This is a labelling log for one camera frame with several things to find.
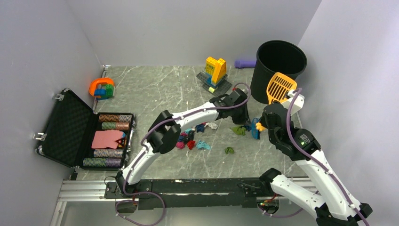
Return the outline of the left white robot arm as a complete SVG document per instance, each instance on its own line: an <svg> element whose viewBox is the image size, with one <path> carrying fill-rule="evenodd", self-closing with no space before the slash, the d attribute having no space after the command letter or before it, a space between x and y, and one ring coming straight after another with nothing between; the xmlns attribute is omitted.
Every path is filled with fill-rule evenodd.
<svg viewBox="0 0 399 226"><path fill-rule="evenodd" d="M250 92L235 88L230 94L210 99L201 106L184 112L162 111L141 140L142 149L131 163L116 176L117 192L124 198L134 194L138 184L152 163L162 154L175 148L180 134L188 128L230 117L234 124L248 122L247 102Z"/></svg>

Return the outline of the blue hand brush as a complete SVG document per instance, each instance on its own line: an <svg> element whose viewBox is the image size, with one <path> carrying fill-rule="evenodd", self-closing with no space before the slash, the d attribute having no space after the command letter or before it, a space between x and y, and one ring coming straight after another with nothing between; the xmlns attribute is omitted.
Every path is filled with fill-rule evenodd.
<svg viewBox="0 0 399 226"><path fill-rule="evenodd" d="M260 139L259 131L258 131L258 129L256 128L256 124L259 122L259 119L260 119L260 118L254 118L254 119L252 120L252 122L251 122L251 134L252 134L252 137L253 137L254 139L256 139L256 140L259 140L259 139Z"/></svg>

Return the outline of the yellow slotted scoop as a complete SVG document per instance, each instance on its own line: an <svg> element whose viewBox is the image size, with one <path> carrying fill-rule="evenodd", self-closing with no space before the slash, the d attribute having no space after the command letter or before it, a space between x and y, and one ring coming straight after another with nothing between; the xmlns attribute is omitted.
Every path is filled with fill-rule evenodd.
<svg viewBox="0 0 399 226"><path fill-rule="evenodd" d="M297 83L293 79L282 73L275 73L269 81L265 91L268 97L267 105L270 105L272 103L281 103L283 107L286 108L285 102L288 99L287 93L290 90L295 91L296 89ZM259 132L266 130L266 128L261 125L260 119L259 122L256 124L256 128Z"/></svg>

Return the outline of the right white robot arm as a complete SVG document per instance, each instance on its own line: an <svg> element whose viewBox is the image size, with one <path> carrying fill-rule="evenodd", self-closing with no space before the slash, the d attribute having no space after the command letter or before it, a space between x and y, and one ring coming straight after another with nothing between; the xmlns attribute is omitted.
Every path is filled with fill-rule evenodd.
<svg viewBox="0 0 399 226"><path fill-rule="evenodd" d="M288 110L280 103L267 105L260 119L268 130L269 141L294 161L318 190L315 194L292 182L280 171L270 168L260 177L264 195L282 195L311 214L319 226L356 226L373 212L342 185L314 135L296 128L287 118Z"/></svg>

